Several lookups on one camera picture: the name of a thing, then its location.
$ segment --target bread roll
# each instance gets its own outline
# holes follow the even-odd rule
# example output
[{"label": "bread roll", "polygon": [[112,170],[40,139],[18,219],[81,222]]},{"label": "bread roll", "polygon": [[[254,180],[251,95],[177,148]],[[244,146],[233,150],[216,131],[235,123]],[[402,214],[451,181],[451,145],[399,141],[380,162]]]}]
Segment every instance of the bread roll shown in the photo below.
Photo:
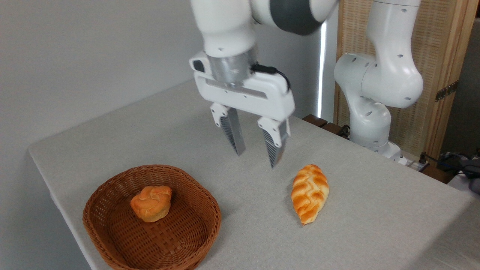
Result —
[{"label": "bread roll", "polygon": [[302,226],[314,222],[328,197],[327,178],[318,166],[301,169],[293,180],[292,202]]},{"label": "bread roll", "polygon": [[170,210],[172,189],[168,186],[147,186],[130,201],[130,206],[145,222],[164,218]]}]

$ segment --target brown basket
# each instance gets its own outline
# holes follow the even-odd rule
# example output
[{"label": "brown basket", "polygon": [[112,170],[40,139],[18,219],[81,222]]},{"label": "brown basket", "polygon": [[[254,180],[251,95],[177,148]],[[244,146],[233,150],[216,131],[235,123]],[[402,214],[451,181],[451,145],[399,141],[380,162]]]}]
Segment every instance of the brown basket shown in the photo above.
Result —
[{"label": "brown basket", "polygon": [[[168,215],[143,222],[130,201],[148,185],[172,189]],[[213,196],[179,168],[144,165],[103,183],[88,200],[84,226],[105,262],[116,270],[195,269],[213,245],[221,214]]]}]

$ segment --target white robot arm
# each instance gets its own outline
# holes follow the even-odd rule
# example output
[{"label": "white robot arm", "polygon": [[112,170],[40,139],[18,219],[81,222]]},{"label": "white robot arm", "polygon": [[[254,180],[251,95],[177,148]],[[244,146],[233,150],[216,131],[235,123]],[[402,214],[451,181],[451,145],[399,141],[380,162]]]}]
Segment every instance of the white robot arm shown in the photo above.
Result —
[{"label": "white robot arm", "polygon": [[[408,5],[410,2],[419,1],[382,0],[389,6],[398,6],[397,2],[406,2]],[[272,167],[282,156],[289,135],[288,117],[295,110],[288,79],[275,68],[264,67],[257,63],[253,23],[276,26],[298,35],[309,35],[321,26],[336,2],[337,0],[191,0],[197,26],[204,38],[204,51],[190,59],[190,66],[194,70],[200,94],[206,100],[213,102],[211,111],[216,125],[222,127],[238,155],[245,150],[245,144],[236,109],[261,116],[258,125],[263,129]],[[410,14],[413,14],[410,6],[407,10],[409,12],[406,14],[410,18]],[[350,55],[353,57],[345,56],[339,61],[336,76],[347,74],[356,78],[356,80],[342,82],[344,86],[355,89],[350,91],[354,94],[346,94],[347,99],[350,100],[349,105],[359,103],[358,106],[362,107],[370,104],[371,102],[357,101],[361,99],[360,96],[363,96],[364,99],[376,98],[390,106],[396,105],[402,108],[409,106],[420,95],[415,90],[412,92],[403,90],[412,89],[408,83],[412,82],[413,77],[407,78],[406,75],[418,74],[409,49],[411,30],[410,35],[406,37],[403,33],[408,31],[402,30],[401,25],[385,25],[385,22],[394,21],[389,17],[391,12],[385,13],[383,8],[372,11],[371,16],[372,14],[376,15],[373,20],[370,20],[373,22],[372,26],[369,23],[369,29],[373,29],[369,31],[373,36],[369,37],[378,48],[377,69],[367,72],[368,67],[374,65],[373,57]],[[415,15],[416,10],[411,21],[412,27]],[[392,34],[389,27],[393,27],[394,30],[400,29],[400,34]],[[395,42],[396,45],[384,46],[385,42]],[[392,58],[392,52],[395,52],[395,57],[400,60]],[[362,69],[358,68],[358,63],[362,61],[352,62],[355,57],[356,59],[364,57],[369,65],[363,66]],[[402,83],[400,87],[402,90],[396,91],[393,95],[390,94],[388,90],[392,83]],[[372,104],[374,107],[381,107],[376,103]],[[380,108],[372,110],[370,114],[374,111],[383,113],[384,116],[388,113]]]},{"label": "white robot arm", "polygon": [[407,108],[420,97],[423,80],[411,54],[420,0],[374,0],[367,37],[376,58],[349,53],[334,76],[350,110],[350,140],[400,163],[400,148],[388,141],[391,116],[385,106]]},{"label": "white robot arm", "polygon": [[204,51],[190,59],[202,97],[213,102],[217,126],[235,152],[245,150],[236,109],[261,116],[270,165],[280,160],[295,110],[288,79],[258,65],[253,23],[308,35],[317,30],[336,0],[191,0]]}]

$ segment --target cable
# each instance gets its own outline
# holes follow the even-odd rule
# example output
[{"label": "cable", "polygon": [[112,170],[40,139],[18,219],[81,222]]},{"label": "cable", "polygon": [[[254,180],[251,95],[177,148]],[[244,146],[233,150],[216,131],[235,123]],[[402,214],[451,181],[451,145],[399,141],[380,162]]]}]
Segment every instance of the cable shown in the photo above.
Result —
[{"label": "cable", "polygon": [[441,162],[441,161],[439,161],[439,160],[437,160],[437,159],[435,159],[435,158],[432,158],[431,156],[427,155],[427,153],[425,153],[425,152],[422,152],[422,154],[420,155],[420,158],[422,158],[422,155],[428,157],[429,159],[431,159],[431,160],[433,160],[433,161],[437,162],[438,164],[443,165],[443,166],[445,166],[445,167],[449,167],[449,168],[455,169],[455,170],[457,170],[457,171],[462,171],[462,172],[471,173],[471,174],[473,174],[473,175],[478,175],[478,176],[480,177],[480,173],[474,172],[474,171],[470,171],[470,170],[466,170],[466,169],[465,169],[465,167],[467,167],[467,166],[476,167],[476,168],[480,168],[480,166],[467,165],[467,166],[464,166],[464,167],[457,167],[457,166],[453,166],[453,165],[450,165],[450,164]]},{"label": "cable", "polygon": [[253,71],[253,72],[263,72],[263,73],[268,73],[268,74],[277,73],[277,74],[281,75],[282,77],[284,77],[285,81],[287,81],[288,90],[290,90],[290,88],[291,88],[290,80],[287,78],[287,76],[285,74],[283,74],[283,72],[276,69],[275,67],[267,67],[267,66],[264,66],[264,65],[260,65],[257,62],[257,63],[255,63],[251,66],[250,70]]}]

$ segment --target table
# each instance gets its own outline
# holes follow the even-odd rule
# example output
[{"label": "table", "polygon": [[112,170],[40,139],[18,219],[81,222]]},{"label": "table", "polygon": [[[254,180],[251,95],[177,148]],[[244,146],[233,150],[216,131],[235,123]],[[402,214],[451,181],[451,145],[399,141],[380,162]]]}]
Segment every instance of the table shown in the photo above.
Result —
[{"label": "table", "polygon": [[[109,267],[83,227],[85,203],[144,164],[179,167],[217,199],[222,227],[200,270],[480,269],[479,201],[295,117],[272,170],[258,117],[239,112],[247,149],[237,157],[209,106],[189,81],[30,146],[92,269]],[[310,163],[330,195],[302,227],[290,192]]]}]

